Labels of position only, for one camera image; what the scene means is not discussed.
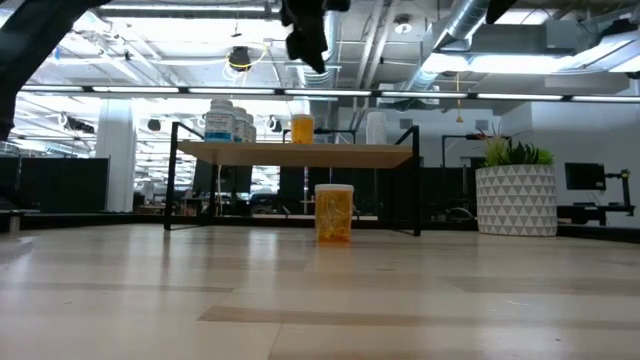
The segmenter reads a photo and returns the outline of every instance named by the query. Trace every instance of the potted plant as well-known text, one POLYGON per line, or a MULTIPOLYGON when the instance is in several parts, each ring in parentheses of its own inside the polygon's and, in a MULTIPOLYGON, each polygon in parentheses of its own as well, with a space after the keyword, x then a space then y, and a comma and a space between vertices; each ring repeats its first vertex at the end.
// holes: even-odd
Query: potted plant
POLYGON ((484 136, 485 167, 476 170, 481 233, 555 236, 556 183, 551 152, 496 135, 484 136))

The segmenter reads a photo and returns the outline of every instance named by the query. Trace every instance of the white column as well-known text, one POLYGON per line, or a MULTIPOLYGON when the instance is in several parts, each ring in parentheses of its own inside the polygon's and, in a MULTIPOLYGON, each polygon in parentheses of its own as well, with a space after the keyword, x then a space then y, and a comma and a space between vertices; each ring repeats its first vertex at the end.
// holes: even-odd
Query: white column
POLYGON ((111 159, 107 211, 133 210, 137 132, 131 100, 102 100, 96 157, 111 159))

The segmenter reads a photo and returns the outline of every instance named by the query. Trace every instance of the fluorescent light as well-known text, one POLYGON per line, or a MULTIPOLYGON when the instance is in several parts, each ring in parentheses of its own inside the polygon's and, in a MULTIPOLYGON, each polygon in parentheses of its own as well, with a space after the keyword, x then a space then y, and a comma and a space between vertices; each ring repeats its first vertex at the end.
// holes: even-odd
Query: fluorescent light
POLYGON ((103 10, 157 10, 157 11, 250 11, 264 12, 264 6, 225 6, 225 5, 144 5, 144 4, 107 4, 103 10))
POLYGON ((237 89, 237 88, 189 88, 192 94, 220 95, 275 95, 273 89, 237 89))
POLYGON ((469 71, 496 74, 551 74, 564 65, 564 59, 539 55, 480 55, 469 71))
POLYGON ((52 91, 52 92, 82 92, 82 86, 66 86, 66 85, 25 85, 22 87, 22 91, 52 91))
POLYGON ((446 71, 464 72, 469 70, 469 63, 464 56, 431 54, 422 64, 422 71, 426 73, 443 73, 446 71))
POLYGON ((562 100, 562 95, 478 94, 478 99, 486 99, 486 100, 559 101, 559 100, 562 100))
POLYGON ((574 96, 571 101, 602 103, 640 103, 640 96, 574 96))
POLYGON ((314 89, 300 89, 300 90, 285 90, 286 95, 299 95, 299 96, 371 96, 371 91, 360 90, 314 90, 314 89))
POLYGON ((145 87, 145 86, 94 86, 95 92, 122 92, 122 93, 178 93, 178 88, 175 87, 145 87))
POLYGON ((382 97, 392 98, 424 98, 424 99, 464 99, 467 93, 447 92, 410 92, 410 91, 383 91, 382 97))
POLYGON ((640 71, 640 56, 636 56, 623 64, 611 69, 611 72, 636 72, 640 71))

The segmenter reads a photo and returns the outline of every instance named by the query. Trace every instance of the computer monitor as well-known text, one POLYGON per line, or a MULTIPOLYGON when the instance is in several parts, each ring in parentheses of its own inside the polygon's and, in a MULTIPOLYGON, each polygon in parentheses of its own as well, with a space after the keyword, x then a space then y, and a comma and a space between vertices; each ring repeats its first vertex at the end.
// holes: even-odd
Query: computer monitor
POLYGON ((606 174, 602 164, 564 165, 567 177, 567 190, 607 190, 606 174))

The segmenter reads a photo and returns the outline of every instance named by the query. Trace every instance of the white bottle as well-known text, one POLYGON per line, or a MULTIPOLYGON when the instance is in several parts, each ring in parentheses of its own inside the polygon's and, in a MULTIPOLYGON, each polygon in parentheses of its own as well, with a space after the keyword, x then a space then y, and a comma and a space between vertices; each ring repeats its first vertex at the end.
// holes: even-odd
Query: white bottle
POLYGON ((233 141, 234 142, 245 142, 245 127, 248 124, 247 121, 247 110, 243 109, 243 108, 233 108, 233 110, 235 110, 236 112, 236 121, 235 121, 235 132, 234 132, 234 136, 233 136, 233 141))
POLYGON ((256 138, 258 137, 258 133, 256 131, 256 127, 253 125, 254 123, 253 115, 249 115, 248 120, 249 121, 247 123, 247 131, 245 132, 247 137, 246 142, 255 143, 256 138))
POLYGON ((205 115, 205 142, 233 142, 236 116, 229 100, 211 100, 211 111, 205 115))

